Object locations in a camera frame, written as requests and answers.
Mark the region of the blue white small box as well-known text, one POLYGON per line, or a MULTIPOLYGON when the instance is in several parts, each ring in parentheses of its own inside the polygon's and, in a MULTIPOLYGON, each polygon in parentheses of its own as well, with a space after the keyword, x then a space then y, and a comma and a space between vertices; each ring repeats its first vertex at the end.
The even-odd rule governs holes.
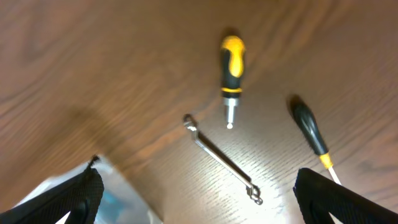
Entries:
POLYGON ((122 215, 129 210, 129 205, 109 190, 103 192, 95 223, 117 224, 122 222, 122 215))

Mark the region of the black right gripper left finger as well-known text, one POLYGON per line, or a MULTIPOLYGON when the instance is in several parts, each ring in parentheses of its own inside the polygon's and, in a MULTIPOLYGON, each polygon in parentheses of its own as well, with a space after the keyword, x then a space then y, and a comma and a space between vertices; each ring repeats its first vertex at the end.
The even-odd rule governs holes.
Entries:
POLYGON ((1 223, 53 224, 93 223, 104 192, 104 184, 93 164, 93 156, 82 173, 1 214, 1 223))

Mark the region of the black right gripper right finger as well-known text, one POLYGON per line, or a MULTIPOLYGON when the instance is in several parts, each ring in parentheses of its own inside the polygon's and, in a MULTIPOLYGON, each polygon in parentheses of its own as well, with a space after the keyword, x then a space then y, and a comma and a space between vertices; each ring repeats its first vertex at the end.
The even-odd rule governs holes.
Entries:
POLYGON ((293 191, 306 224, 333 223, 397 223, 397 214, 319 173, 298 170, 293 191))

